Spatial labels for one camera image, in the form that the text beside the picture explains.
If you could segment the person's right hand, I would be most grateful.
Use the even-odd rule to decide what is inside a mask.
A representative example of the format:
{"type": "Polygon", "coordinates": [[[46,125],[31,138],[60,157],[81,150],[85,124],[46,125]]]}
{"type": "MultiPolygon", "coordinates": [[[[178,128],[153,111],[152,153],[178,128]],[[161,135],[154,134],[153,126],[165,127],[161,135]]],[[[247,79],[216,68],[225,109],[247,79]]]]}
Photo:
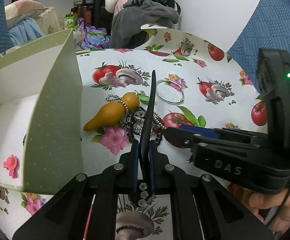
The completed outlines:
{"type": "MultiPolygon", "coordinates": [[[[288,189],[283,190],[279,194],[270,195],[252,192],[244,188],[242,203],[261,221],[264,219],[259,214],[259,210],[270,209],[280,206],[288,189]]],[[[269,228],[273,231],[285,233],[290,227],[290,194],[283,207],[276,213],[276,218],[269,224],[269,228]]]]}

